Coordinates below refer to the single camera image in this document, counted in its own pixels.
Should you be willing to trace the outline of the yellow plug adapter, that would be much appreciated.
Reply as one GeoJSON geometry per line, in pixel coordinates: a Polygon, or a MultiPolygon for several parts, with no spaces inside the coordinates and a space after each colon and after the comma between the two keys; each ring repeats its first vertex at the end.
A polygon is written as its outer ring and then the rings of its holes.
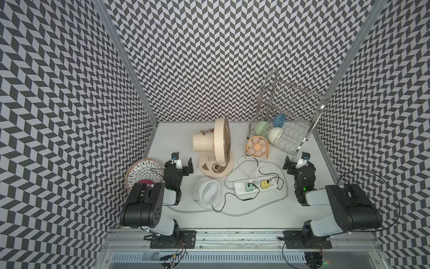
{"type": "Polygon", "coordinates": [[[271,186],[271,183],[269,180],[263,180],[260,183],[261,189],[268,189],[271,186]]]}

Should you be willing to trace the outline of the small white desk fan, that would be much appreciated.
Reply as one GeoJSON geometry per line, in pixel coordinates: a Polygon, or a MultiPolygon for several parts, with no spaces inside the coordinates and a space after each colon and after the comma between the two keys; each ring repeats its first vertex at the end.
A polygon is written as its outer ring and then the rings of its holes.
{"type": "Polygon", "coordinates": [[[222,201],[221,185],[216,179],[202,177],[195,184],[193,196],[197,205],[211,210],[219,206],[222,201]]]}

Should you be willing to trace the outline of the blue bowl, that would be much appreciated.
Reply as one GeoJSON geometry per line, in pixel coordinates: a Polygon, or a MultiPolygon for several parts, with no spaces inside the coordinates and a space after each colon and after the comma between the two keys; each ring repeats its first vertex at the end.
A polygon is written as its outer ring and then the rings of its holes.
{"type": "Polygon", "coordinates": [[[285,120],[286,120],[286,116],[284,114],[280,113],[280,114],[276,115],[273,118],[273,127],[282,128],[284,123],[285,123],[285,120]]]}

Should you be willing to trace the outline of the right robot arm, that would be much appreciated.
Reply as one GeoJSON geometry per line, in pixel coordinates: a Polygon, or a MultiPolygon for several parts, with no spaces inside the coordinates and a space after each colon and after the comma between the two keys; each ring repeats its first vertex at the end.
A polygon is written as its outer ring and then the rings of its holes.
{"type": "Polygon", "coordinates": [[[303,153],[297,162],[286,157],[283,170],[294,177],[294,193],[300,205],[331,208],[329,215],[304,222],[300,239],[319,239],[382,226],[381,214],[359,185],[332,184],[316,189],[316,167],[310,162],[309,153],[303,153]]]}

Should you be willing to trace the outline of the magenta object on plate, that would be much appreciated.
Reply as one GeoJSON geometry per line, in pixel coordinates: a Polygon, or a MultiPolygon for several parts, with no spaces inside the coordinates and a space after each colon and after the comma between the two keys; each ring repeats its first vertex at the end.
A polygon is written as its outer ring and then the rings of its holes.
{"type": "Polygon", "coordinates": [[[147,184],[147,185],[154,184],[154,182],[152,180],[148,180],[148,179],[140,180],[140,181],[138,181],[138,183],[139,184],[147,184]]]}

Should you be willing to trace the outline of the white power strip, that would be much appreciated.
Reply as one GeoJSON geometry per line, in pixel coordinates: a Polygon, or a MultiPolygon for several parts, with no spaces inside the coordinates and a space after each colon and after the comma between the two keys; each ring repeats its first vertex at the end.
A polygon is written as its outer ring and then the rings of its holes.
{"type": "Polygon", "coordinates": [[[237,181],[234,183],[234,190],[238,196],[245,196],[245,195],[250,195],[250,194],[254,195],[254,194],[258,194],[259,192],[278,190],[278,183],[275,179],[269,179],[269,178],[265,178],[265,177],[260,177],[257,179],[240,180],[240,181],[237,181]],[[268,189],[261,189],[260,183],[263,180],[269,180],[270,181],[271,186],[268,189]],[[246,192],[245,191],[245,184],[246,183],[252,183],[255,186],[254,191],[246,192]]]}

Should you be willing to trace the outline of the patterned plate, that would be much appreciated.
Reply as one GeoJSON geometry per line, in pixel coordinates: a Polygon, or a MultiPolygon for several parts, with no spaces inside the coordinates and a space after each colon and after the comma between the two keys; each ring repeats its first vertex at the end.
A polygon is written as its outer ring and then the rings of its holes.
{"type": "Polygon", "coordinates": [[[145,158],[134,163],[125,175],[125,186],[130,192],[133,186],[142,180],[150,180],[153,183],[163,181],[164,168],[152,158],[145,158]]]}

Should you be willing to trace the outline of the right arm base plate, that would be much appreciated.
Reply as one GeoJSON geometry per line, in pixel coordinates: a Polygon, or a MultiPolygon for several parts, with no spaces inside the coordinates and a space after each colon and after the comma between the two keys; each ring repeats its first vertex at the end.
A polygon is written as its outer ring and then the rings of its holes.
{"type": "Polygon", "coordinates": [[[300,230],[285,230],[280,240],[286,242],[287,249],[332,249],[329,237],[317,237],[312,234],[303,235],[300,230]]]}

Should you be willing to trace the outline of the large beige desk fan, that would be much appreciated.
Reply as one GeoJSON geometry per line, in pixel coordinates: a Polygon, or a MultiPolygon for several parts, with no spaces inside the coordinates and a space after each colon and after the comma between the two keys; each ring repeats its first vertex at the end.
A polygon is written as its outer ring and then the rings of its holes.
{"type": "Polygon", "coordinates": [[[194,134],[192,146],[199,154],[198,167],[205,176],[223,178],[232,172],[235,160],[228,119],[217,119],[213,132],[194,134]]]}

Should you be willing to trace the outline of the green bowl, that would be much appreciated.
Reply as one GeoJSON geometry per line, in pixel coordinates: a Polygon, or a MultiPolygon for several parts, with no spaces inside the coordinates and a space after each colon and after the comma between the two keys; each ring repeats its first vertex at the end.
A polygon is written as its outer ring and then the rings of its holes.
{"type": "Polygon", "coordinates": [[[254,126],[254,133],[257,136],[262,136],[270,128],[270,123],[267,121],[259,121],[254,126]]]}

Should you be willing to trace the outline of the metal dish rack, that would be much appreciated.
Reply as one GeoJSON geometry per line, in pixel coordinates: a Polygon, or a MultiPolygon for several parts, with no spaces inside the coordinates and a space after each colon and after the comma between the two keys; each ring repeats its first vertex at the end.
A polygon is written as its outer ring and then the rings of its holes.
{"type": "Polygon", "coordinates": [[[247,138],[256,136],[254,126],[257,122],[267,121],[270,128],[262,135],[267,140],[267,134],[273,128],[273,118],[282,113],[286,116],[283,134],[275,144],[268,143],[295,158],[309,140],[327,101],[327,97],[316,90],[281,80],[276,69],[269,71],[256,99],[256,112],[249,123],[247,138]]]}

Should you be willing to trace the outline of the small orange desk fan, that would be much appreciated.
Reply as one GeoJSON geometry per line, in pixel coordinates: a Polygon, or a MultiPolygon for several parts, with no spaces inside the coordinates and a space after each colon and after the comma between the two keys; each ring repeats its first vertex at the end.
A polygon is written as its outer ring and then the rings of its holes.
{"type": "Polygon", "coordinates": [[[268,158],[270,146],[262,136],[251,137],[245,145],[245,155],[253,158],[268,158]]]}

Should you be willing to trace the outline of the white bowl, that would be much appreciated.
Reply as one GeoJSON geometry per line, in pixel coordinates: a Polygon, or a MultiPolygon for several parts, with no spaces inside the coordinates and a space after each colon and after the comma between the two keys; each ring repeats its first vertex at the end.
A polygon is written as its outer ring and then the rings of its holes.
{"type": "Polygon", "coordinates": [[[271,144],[275,144],[282,136],[283,129],[281,127],[273,127],[267,134],[267,140],[271,144]]]}

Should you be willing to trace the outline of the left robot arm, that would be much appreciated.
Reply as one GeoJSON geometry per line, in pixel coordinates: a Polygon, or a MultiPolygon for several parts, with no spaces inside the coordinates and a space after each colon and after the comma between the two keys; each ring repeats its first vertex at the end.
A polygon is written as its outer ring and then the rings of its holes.
{"type": "Polygon", "coordinates": [[[137,182],[120,213],[121,226],[148,230],[156,236],[178,239],[179,224],[162,214],[164,206],[176,206],[181,200],[184,176],[194,173],[192,159],[187,166],[178,164],[179,157],[165,163],[164,181],[146,184],[137,182]]]}

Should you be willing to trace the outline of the green plug adapter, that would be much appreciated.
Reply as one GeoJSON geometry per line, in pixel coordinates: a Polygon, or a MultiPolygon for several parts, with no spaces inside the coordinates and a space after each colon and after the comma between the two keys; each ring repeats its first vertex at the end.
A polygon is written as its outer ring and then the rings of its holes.
{"type": "Polygon", "coordinates": [[[254,191],[255,186],[252,183],[246,183],[245,184],[245,191],[246,192],[252,192],[254,191]]]}

